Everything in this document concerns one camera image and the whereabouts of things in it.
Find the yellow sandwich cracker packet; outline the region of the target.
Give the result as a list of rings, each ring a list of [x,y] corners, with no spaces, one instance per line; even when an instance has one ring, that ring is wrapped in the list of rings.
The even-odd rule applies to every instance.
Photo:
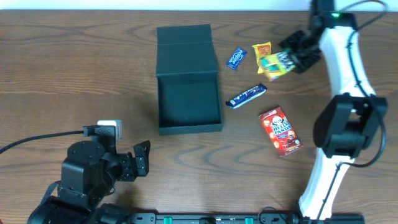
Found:
[[[258,66],[257,73],[262,74],[264,73],[264,69],[260,66],[260,59],[271,54],[272,44],[271,42],[266,42],[263,44],[253,45],[252,48],[256,54],[256,63]]]

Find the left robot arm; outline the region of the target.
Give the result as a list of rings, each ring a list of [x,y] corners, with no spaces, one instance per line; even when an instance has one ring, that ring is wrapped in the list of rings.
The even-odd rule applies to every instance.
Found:
[[[133,182],[149,173],[150,141],[118,154],[114,141],[72,144],[62,163],[61,179],[49,185],[29,223],[131,223],[129,211],[102,204],[117,181]]]

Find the red Hello Panda box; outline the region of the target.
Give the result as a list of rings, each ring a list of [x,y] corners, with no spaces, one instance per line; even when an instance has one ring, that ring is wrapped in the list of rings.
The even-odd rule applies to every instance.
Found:
[[[281,107],[260,114],[259,120],[280,157],[303,147],[302,141]]]

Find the dark blue Oreo packet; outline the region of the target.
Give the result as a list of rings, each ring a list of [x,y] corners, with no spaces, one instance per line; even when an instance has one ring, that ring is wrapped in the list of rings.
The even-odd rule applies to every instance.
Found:
[[[258,85],[240,93],[238,96],[234,97],[233,99],[226,101],[226,106],[230,107],[231,109],[239,108],[240,106],[248,103],[249,101],[263,95],[267,91],[267,87],[259,83]]]

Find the black gift box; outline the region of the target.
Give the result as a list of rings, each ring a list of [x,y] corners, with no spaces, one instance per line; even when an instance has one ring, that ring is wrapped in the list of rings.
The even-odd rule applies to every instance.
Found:
[[[156,77],[161,135],[223,129],[210,25],[157,28]]]

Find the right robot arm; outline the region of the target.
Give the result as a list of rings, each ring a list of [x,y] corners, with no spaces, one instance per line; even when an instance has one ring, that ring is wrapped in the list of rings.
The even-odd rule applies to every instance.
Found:
[[[297,31],[279,44],[296,73],[324,58],[331,86],[331,101],[313,127],[317,157],[310,180],[286,223],[364,223],[361,215],[331,210],[347,170],[373,165],[386,144],[387,100],[370,85],[358,47],[359,31],[388,11],[379,4],[383,10],[359,26],[347,7],[337,11],[334,1],[311,1],[309,32]]]

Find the green Pretz snack box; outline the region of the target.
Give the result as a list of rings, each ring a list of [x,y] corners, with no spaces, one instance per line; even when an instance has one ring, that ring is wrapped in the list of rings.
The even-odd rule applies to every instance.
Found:
[[[258,60],[259,67],[264,71],[265,76],[271,82],[292,71],[295,63],[289,55],[289,51],[282,51],[276,54],[266,55]]]

